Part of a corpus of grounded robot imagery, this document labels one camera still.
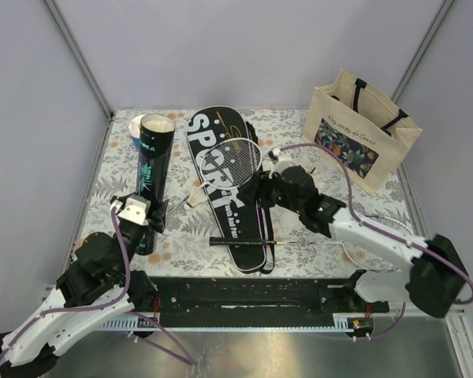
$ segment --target floral tablecloth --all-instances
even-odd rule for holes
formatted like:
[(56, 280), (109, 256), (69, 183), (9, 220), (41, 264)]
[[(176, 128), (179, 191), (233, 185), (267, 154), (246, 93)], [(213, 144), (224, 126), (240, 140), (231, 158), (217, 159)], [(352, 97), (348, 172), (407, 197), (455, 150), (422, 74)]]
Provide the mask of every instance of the floral tablecloth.
[[(113, 232), (109, 213), (112, 195), (126, 195), (135, 190), (137, 152), (128, 133), (128, 124), (135, 116), (145, 113), (164, 114), (177, 124), (172, 157), (166, 183), (170, 204), (183, 198), (197, 181), (188, 145), (185, 127), (194, 110), (133, 109), (118, 111), (101, 168), (91, 196), (91, 204), (85, 217), (81, 238), (96, 231)], [(301, 143), (301, 128), (307, 110), (243, 110), (245, 119), (251, 122), (264, 149)], [(292, 152), (293, 157), (312, 173), (318, 189), (327, 195), (347, 201), (345, 178), (313, 149)], [(263, 163), (264, 169), (271, 166)], [(397, 177), (391, 176), (374, 195), (367, 195), (354, 186), (355, 208), (368, 215), (393, 218), (411, 227), (402, 187)], [(330, 240), (320, 234), (309, 232), (297, 219), (297, 215), (281, 208), (271, 210), (276, 240), (315, 240), (309, 246), (276, 246), (274, 277), (346, 277), (360, 267), (389, 270), (393, 267), (375, 257), (370, 251), (351, 244)], [(399, 224), (389, 225), (400, 229)], [(209, 247), (208, 238), (219, 236), (218, 228), (207, 203), (186, 212), (182, 206), (168, 217), (166, 230), (158, 237), (156, 251), (149, 256), (135, 256), (133, 269), (144, 269), (150, 276), (249, 276), (239, 272), (233, 265), (225, 247)]]

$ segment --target racket strings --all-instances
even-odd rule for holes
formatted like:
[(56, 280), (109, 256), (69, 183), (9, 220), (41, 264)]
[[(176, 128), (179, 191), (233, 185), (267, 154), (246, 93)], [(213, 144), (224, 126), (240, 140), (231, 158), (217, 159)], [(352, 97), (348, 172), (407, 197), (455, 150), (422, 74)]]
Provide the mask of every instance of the racket strings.
[(200, 173), (211, 186), (224, 190), (239, 187), (261, 165), (261, 150), (250, 139), (227, 139), (203, 156)]

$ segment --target shuttlecock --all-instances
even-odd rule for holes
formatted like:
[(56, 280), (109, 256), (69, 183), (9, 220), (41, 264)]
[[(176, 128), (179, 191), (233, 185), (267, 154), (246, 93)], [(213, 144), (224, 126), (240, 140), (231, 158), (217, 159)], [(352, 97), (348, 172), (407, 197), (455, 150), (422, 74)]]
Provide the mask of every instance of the shuttlecock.
[(193, 185), (191, 190), (189, 191), (189, 198), (184, 204), (184, 210), (190, 210), (196, 205), (206, 202), (207, 196), (205, 195), (205, 191), (202, 187), (197, 187)]

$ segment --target racket handle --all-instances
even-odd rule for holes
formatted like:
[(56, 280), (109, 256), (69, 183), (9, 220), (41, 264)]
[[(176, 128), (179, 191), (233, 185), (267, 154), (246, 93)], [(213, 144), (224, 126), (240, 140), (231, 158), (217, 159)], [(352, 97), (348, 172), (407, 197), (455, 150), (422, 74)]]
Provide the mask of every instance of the racket handle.
[(215, 238), (211, 236), (209, 246), (267, 246), (274, 244), (273, 240), (266, 239), (238, 239), (238, 238)]

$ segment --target shuttlecock tube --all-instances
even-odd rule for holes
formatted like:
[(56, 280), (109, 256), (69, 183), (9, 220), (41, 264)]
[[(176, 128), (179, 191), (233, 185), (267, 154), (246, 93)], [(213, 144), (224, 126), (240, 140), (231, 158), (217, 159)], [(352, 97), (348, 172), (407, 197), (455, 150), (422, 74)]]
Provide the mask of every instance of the shuttlecock tube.
[[(173, 146), (175, 122), (159, 114), (147, 114), (140, 120), (139, 166), (136, 192), (151, 201), (151, 210), (163, 202), (166, 174)], [(155, 248), (155, 234), (144, 238), (138, 254), (151, 254)]]

